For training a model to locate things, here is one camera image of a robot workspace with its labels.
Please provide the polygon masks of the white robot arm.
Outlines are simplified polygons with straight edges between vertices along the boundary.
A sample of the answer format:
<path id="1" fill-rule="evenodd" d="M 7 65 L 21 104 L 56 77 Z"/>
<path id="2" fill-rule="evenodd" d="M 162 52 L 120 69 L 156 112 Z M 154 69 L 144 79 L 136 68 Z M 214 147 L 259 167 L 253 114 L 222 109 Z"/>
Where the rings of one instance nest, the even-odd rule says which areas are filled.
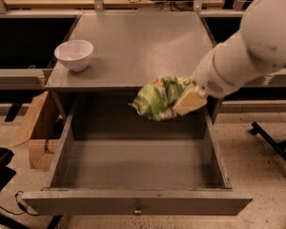
<path id="1" fill-rule="evenodd" d="M 174 103 L 185 115 L 222 98 L 245 83 L 286 68 L 286 0 L 254 0 L 239 30 L 217 44 L 197 64 L 191 84 Z"/>

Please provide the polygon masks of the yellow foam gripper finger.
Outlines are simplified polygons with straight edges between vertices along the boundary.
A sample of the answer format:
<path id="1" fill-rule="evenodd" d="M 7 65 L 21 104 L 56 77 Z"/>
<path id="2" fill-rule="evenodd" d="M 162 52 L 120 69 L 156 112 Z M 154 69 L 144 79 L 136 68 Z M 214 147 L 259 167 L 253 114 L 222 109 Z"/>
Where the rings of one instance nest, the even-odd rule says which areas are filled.
<path id="1" fill-rule="evenodd" d="M 173 110 L 179 115 L 186 115 L 207 104 L 207 95 L 196 85 L 191 84 L 174 103 Z"/>

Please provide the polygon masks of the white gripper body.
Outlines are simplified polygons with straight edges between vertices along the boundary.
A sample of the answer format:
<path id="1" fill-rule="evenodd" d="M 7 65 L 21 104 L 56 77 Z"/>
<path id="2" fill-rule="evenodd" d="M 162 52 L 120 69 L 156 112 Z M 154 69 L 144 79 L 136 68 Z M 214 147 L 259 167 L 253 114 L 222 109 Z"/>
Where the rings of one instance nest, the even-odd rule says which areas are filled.
<path id="1" fill-rule="evenodd" d="M 238 91 L 245 83 L 245 51 L 215 47 L 198 63 L 190 76 L 205 95 L 222 98 Z"/>

